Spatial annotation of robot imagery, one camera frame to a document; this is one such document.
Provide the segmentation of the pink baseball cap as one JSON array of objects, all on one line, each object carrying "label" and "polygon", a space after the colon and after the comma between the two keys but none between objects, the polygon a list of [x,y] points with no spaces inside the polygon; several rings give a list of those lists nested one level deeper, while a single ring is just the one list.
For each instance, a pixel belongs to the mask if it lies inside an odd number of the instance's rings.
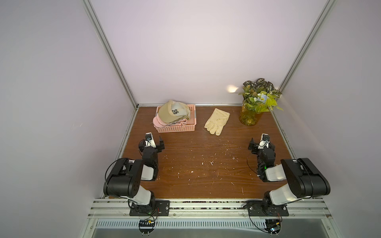
[{"label": "pink baseball cap", "polygon": [[177,121],[173,121],[171,123],[165,123],[160,119],[159,116],[155,116],[153,118],[153,125],[155,128],[165,128],[165,127],[174,127],[174,126],[186,126],[188,124],[188,120],[183,118]]}]

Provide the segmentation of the beige baseball cap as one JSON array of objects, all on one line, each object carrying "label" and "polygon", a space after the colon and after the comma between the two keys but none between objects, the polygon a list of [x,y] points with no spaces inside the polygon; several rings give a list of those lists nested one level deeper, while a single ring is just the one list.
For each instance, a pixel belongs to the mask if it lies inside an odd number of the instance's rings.
[{"label": "beige baseball cap", "polygon": [[169,100],[158,110],[159,118],[167,124],[182,119],[189,120],[190,115],[190,109],[186,104],[173,100]]}]

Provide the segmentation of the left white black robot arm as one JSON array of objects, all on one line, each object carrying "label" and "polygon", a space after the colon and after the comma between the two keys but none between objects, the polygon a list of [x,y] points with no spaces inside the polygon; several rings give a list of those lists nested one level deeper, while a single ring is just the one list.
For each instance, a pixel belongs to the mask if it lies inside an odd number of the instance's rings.
[{"label": "left white black robot arm", "polygon": [[162,138],[155,144],[152,133],[139,143],[141,158],[120,158],[105,173],[103,193],[132,201],[137,210],[148,212],[156,208],[154,193],[141,186],[142,181],[155,181],[158,177],[158,153],[165,149]]}]

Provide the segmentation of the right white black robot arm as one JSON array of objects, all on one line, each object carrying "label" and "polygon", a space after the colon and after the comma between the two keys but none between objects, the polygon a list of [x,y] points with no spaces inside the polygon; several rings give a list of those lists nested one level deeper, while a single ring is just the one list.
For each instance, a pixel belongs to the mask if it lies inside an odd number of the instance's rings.
[{"label": "right white black robot arm", "polygon": [[248,149],[257,156],[256,174],[263,182],[287,181],[287,184],[264,194],[258,205],[266,214],[286,210],[288,203],[304,198],[330,194],[330,184],[308,158],[282,159],[275,165],[275,145],[268,134],[262,134],[260,142],[252,139]]}]

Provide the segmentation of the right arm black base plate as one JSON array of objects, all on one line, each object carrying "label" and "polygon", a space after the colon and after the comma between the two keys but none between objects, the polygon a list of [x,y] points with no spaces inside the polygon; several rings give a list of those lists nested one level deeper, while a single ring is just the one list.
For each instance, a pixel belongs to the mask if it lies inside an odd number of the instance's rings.
[{"label": "right arm black base plate", "polygon": [[263,201],[249,200],[243,207],[250,216],[277,217],[289,216],[285,205],[265,204]]}]

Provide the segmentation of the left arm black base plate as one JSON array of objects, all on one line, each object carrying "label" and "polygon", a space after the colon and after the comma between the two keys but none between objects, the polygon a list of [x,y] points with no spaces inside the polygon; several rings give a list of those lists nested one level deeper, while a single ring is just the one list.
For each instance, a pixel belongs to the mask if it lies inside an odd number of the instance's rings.
[{"label": "left arm black base plate", "polygon": [[154,200],[148,205],[132,205],[130,216],[169,216],[170,201]]}]

